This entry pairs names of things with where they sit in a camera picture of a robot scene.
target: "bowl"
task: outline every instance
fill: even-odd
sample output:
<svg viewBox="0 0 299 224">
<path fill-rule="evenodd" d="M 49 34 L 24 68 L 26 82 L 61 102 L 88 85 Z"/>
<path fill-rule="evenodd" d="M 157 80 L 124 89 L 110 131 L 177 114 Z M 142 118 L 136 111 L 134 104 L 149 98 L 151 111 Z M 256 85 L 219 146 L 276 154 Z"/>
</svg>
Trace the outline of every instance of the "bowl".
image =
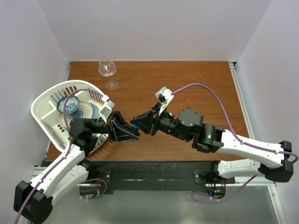
<svg viewBox="0 0 299 224">
<path fill-rule="evenodd" d="M 66 100 L 67 96 L 66 97 L 63 97 L 61 98 L 58 103 L 57 103 L 57 109 L 63 113 L 64 111 L 64 104 L 65 104 L 65 100 Z M 76 97 L 76 96 L 71 96 L 69 98 L 69 100 L 67 101 L 66 103 L 66 106 L 65 106 L 65 114 L 72 114 L 74 113 L 79 107 L 79 98 Z"/>
</svg>

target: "white wall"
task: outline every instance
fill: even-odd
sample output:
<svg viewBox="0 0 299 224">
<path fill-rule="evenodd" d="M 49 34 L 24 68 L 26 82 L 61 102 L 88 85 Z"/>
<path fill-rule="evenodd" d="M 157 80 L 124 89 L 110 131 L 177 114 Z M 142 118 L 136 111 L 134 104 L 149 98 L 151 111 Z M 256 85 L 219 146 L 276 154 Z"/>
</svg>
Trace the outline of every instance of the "white wall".
<svg viewBox="0 0 299 224">
<path fill-rule="evenodd" d="M 67 78 L 68 61 L 36 0 L 2 0 L 0 30 L 0 223 L 13 223 L 14 189 L 49 143 L 31 103 Z"/>
<path fill-rule="evenodd" d="M 73 61 L 236 61 L 271 0 L 39 0 Z"/>
<path fill-rule="evenodd" d="M 237 62 L 255 137 L 289 140 L 299 154 L 299 1 L 272 0 Z M 289 224 L 299 220 L 299 164 L 278 191 Z"/>
</svg>

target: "wooden table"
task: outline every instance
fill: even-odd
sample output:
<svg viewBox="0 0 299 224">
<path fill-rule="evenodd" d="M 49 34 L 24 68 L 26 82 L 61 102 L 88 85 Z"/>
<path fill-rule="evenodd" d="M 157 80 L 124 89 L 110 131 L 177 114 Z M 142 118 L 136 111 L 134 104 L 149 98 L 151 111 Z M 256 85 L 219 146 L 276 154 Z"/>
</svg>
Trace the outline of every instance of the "wooden table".
<svg viewBox="0 0 299 224">
<path fill-rule="evenodd" d="M 98 62 L 73 62 L 69 80 L 80 79 L 99 87 L 115 102 L 115 110 L 129 122 L 135 115 L 147 112 L 157 102 L 155 93 L 166 86 L 175 91 L 190 83 L 209 86 L 224 104 L 232 125 L 239 135 L 248 137 L 245 121 L 227 62 L 115 62 L 117 71 L 111 77 L 98 72 Z M 117 90 L 109 91 L 106 83 L 118 81 Z M 205 89 L 191 87 L 178 93 L 167 111 L 174 115 L 191 107 L 204 115 L 204 122 L 228 129 L 223 112 L 214 97 Z M 229 154 L 205 154 L 183 142 L 158 132 L 151 137 L 141 133 L 138 141 L 110 143 L 108 140 L 87 158 L 90 160 L 236 160 Z M 46 160 L 54 160 L 60 152 L 50 145 Z"/>
</svg>

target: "white plastic basket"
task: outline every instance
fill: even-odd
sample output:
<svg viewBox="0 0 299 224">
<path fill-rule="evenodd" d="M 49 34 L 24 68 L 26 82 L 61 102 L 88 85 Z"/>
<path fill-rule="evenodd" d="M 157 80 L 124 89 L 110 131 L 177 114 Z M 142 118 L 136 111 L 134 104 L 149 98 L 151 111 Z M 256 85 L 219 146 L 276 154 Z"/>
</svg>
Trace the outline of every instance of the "white plastic basket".
<svg viewBox="0 0 299 224">
<path fill-rule="evenodd" d="M 64 125 L 61 124 L 58 119 L 60 112 L 57 110 L 57 102 L 62 97 L 68 96 L 73 91 L 79 89 L 96 90 L 100 94 L 104 95 L 100 89 L 88 82 L 81 80 L 71 80 L 57 84 L 48 89 L 39 97 L 37 97 L 31 105 L 32 116 L 60 152 L 63 152 L 66 145 L 69 143 L 69 134 L 63 127 Z M 82 100 L 89 103 L 94 102 L 96 105 L 103 105 L 99 95 L 93 92 L 80 91 L 75 94 L 75 96 L 77 96 L 80 101 Z M 107 134 L 97 134 L 96 136 L 98 137 L 98 141 L 94 150 L 99 148 L 108 138 Z"/>
</svg>

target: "wire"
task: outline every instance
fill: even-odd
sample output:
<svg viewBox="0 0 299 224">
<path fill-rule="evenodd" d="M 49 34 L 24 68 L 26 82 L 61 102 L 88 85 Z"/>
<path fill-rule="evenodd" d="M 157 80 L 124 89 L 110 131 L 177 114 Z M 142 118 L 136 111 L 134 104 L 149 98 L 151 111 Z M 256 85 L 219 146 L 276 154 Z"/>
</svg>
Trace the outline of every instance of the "wire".
<svg viewBox="0 0 299 224">
<path fill-rule="evenodd" d="M 90 90 L 90 89 L 79 89 L 79 90 L 75 90 L 74 92 L 72 92 L 70 95 L 68 95 L 68 97 L 66 98 L 65 100 L 65 103 L 64 103 L 64 109 L 63 109 L 63 116 L 64 116 L 64 123 L 65 123 L 65 126 L 66 126 L 66 129 L 67 129 L 67 132 L 70 132 L 70 128 L 69 128 L 69 125 L 67 123 L 67 119 L 66 119 L 66 113 L 65 113 L 65 108 L 66 108 L 66 103 L 67 101 L 69 100 L 69 98 L 71 98 L 71 96 L 75 95 L 76 93 L 80 92 L 80 91 L 89 91 L 89 92 L 93 92 L 93 93 L 96 93 L 98 94 L 100 97 L 103 97 L 102 94 L 100 94 L 99 92 L 95 91 L 95 90 Z M 69 139 L 70 139 L 70 143 L 69 143 L 69 148 L 67 149 L 66 151 L 66 154 L 65 156 L 67 156 L 70 151 L 71 151 L 71 145 L 72 145 L 72 142 L 71 142 L 71 136 L 69 136 Z M 22 206 L 20 207 L 20 210 L 18 212 L 18 215 L 17 217 L 15 218 L 14 220 L 14 224 L 17 224 L 20 217 L 21 217 L 21 214 L 26 206 L 26 204 L 28 203 L 29 199 L 31 198 L 31 196 L 34 194 L 34 192 L 37 190 L 38 186 L 43 182 L 43 180 L 49 175 L 49 173 L 55 168 L 57 167 L 63 160 L 65 159 L 65 157 L 61 158 L 57 163 L 55 163 L 54 166 L 51 167 L 51 169 L 49 169 L 40 179 L 40 181 L 36 184 L 35 187 L 33 187 L 33 189 L 30 191 L 30 193 L 28 194 L 28 196 L 26 197 L 25 201 L 23 202 Z"/>
<path fill-rule="evenodd" d="M 232 132 L 233 136 L 234 136 L 240 143 L 242 143 L 242 144 L 244 144 L 244 145 L 247 145 L 247 146 L 250 146 L 250 147 L 253 147 L 253 148 L 261 149 L 261 150 L 263 150 L 263 151 L 276 153 L 275 150 L 268 149 L 268 148 L 264 148 L 264 147 L 260 147 L 260 146 L 255 146 L 255 145 L 252 145 L 252 144 L 250 144 L 250 143 L 243 142 L 243 141 L 238 137 L 238 135 L 235 133 L 235 131 L 234 131 L 234 129 L 233 129 L 233 126 L 232 126 L 232 124 L 231 124 L 231 122 L 230 122 L 230 120 L 229 120 L 229 118 L 228 118 L 228 114 L 227 114 L 227 112 L 226 112 L 226 110 L 225 110 L 225 108 L 224 108 L 224 106 L 223 106 L 221 100 L 220 100 L 219 97 L 216 95 L 216 93 L 215 93 L 213 90 L 211 90 L 209 87 L 207 87 L 206 85 L 203 85 L 203 84 L 201 84 L 201 83 L 192 83 L 192 84 L 186 85 L 186 86 L 184 86 L 184 87 L 182 87 L 182 88 L 180 88 L 180 89 L 178 89 L 178 90 L 172 92 L 171 95 L 175 95 L 175 94 L 177 94 L 177 93 L 179 93 L 179 92 L 181 92 L 181 91 L 183 91 L 183 90 L 185 90 L 185 89 L 187 89 L 187 88 L 189 88 L 189 87 L 191 87 L 191 86 L 200 86 L 200 87 L 203 87 L 203 88 L 205 88 L 206 90 L 208 90 L 208 91 L 209 91 L 209 92 L 216 98 L 217 102 L 219 103 L 219 105 L 220 105 L 220 107 L 221 107 L 221 109 L 222 109 L 222 111 L 223 111 L 223 113 L 224 113 L 225 119 L 226 119 L 226 121 L 227 121 L 227 123 L 228 123 L 228 126 L 229 126 L 229 128 L 230 128 L 230 131 Z M 280 154 L 285 154 L 285 155 L 292 155 L 292 156 L 294 156 L 295 159 L 292 161 L 292 163 L 297 162 L 297 160 L 299 159 L 299 157 L 298 157 L 295 153 L 285 152 L 285 151 L 279 151 L 279 153 L 280 153 Z M 232 198 L 233 196 L 235 196 L 237 193 L 239 193 L 239 191 L 242 190 L 242 189 L 243 189 L 243 188 L 244 188 L 250 181 L 252 181 L 255 177 L 256 177 L 256 175 L 255 175 L 255 176 L 252 176 L 252 177 L 251 177 L 248 181 L 246 181 L 246 182 L 245 182 L 245 183 L 244 183 L 244 184 L 243 184 L 243 185 L 242 185 L 242 186 L 241 186 L 235 193 L 233 193 L 233 194 L 230 195 L 229 197 L 227 197 L 227 198 L 225 198 L 225 199 L 222 199 L 222 200 L 219 200 L 219 201 L 216 201 L 216 202 L 205 202 L 205 201 L 200 201 L 200 200 L 195 199 L 195 198 L 193 197 L 194 194 L 202 194 L 202 195 L 210 196 L 210 195 L 208 195 L 208 194 L 206 194 L 206 193 L 199 192 L 199 191 L 192 192 L 192 193 L 191 193 L 191 198 L 192 198 L 194 201 L 199 202 L 199 203 L 203 203 L 203 204 L 217 204 L 217 203 L 221 203 L 221 202 L 224 202 L 224 201 L 229 200 L 230 198 Z"/>
<path fill-rule="evenodd" d="M 229 126 L 229 128 L 230 128 L 230 131 L 232 132 L 233 136 L 234 136 L 240 143 L 242 143 L 242 144 L 244 144 L 244 145 L 246 145 L 246 146 L 250 146 L 250 147 L 253 147 L 253 148 L 261 149 L 261 150 L 263 150 L 263 151 L 276 153 L 276 151 L 273 150 L 273 149 L 268 149 L 268 148 L 264 148 L 264 147 L 260 147 L 260 146 L 255 146 L 255 145 L 252 145 L 252 144 L 250 144 L 250 143 L 243 142 L 243 141 L 238 137 L 238 135 L 235 133 L 235 131 L 234 131 L 233 127 L 232 127 L 232 124 L 231 124 L 231 122 L 230 122 L 230 120 L 229 120 L 229 118 L 228 118 L 228 114 L 227 114 L 227 112 L 226 112 L 226 110 L 225 110 L 225 108 L 224 108 L 222 102 L 220 101 L 219 97 L 216 95 L 216 93 L 215 93 L 213 90 L 211 90 L 211 89 L 210 89 L 209 87 L 207 87 L 206 85 L 203 85 L 203 84 L 201 84 L 201 83 L 192 83 L 192 84 L 186 85 L 186 86 L 184 86 L 184 87 L 182 87 L 182 88 L 180 88 L 180 89 L 178 89 L 178 90 L 172 92 L 171 95 L 175 95 L 175 94 L 177 94 L 178 92 L 181 92 L 181 91 L 183 91 L 183 90 L 185 90 L 185 89 L 187 89 L 187 88 L 189 88 L 189 87 L 191 87 L 191 86 L 200 86 L 200 87 L 203 87 L 203 88 L 205 88 L 206 90 L 208 90 L 208 91 L 209 91 L 209 92 L 216 98 L 216 100 L 218 101 L 218 103 L 219 103 L 219 105 L 220 105 L 220 107 L 221 107 L 221 109 L 222 109 L 222 111 L 223 111 L 223 113 L 224 113 L 224 116 L 225 116 L 226 121 L 227 121 L 227 123 L 228 123 L 228 126 Z M 285 152 L 285 151 L 279 151 L 278 153 L 280 153 L 280 154 L 285 154 L 285 155 L 292 155 L 292 156 L 294 156 L 295 159 L 292 161 L 292 163 L 297 162 L 297 160 L 299 159 L 299 157 L 298 157 L 295 153 Z"/>
<path fill-rule="evenodd" d="M 92 200 L 92 199 L 97 199 L 99 197 L 102 197 L 107 191 L 107 183 L 106 183 L 106 181 L 104 181 L 102 179 L 99 179 L 99 178 L 90 179 L 90 180 L 84 181 L 83 183 L 88 183 L 88 182 L 92 182 L 92 181 L 100 181 L 100 182 L 104 183 L 105 189 L 103 190 L 103 192 L 100 195 L 97 195 L 95 197 L 86 197 L 87 200 Z"/>
<path fill-rule="evenodd" d="M 194 191 L 191 193 L 191 198 L 196 201 L 196 202 L 199 202 L 199 203 L 202 203 L 202 204 L 218 204 L 218 203 L 221 203 L 221 202 L 225 202 L 229 199 L 231 199 L 233 196 L 235 196 L 236 194 L 238 194 L 240 192 L 240 190 L 242 190 L 250 181 L 252 181 L 254 178 L 256 178 L 256 175 L 255 176 L 252 176 L 249 180 L 247 180 L 241 187 L 239 187 L 238 190 L 236 190 L 232 195 L 228 196 L 227 198 L 224 198 L 224 199 L 221 199 L 221 200 L 218 200 L 218 201 L 215 201 L 215 202 L 206 202 L 206 201 L 201 201 L 201 200 L 198 200 L 196 198 L 194 198 L 193 195 L 195 194 L 201 194 L 201 195 L 205 195 L 205 196 L 208 196 L 208 197 L 211 197 L 213 199 L 217 199 L 213 196 L 210 196 L 208 195 L 207 193 L 203 193 L 203 192 L 200 192 L 200 191 Z"/>
</svg>

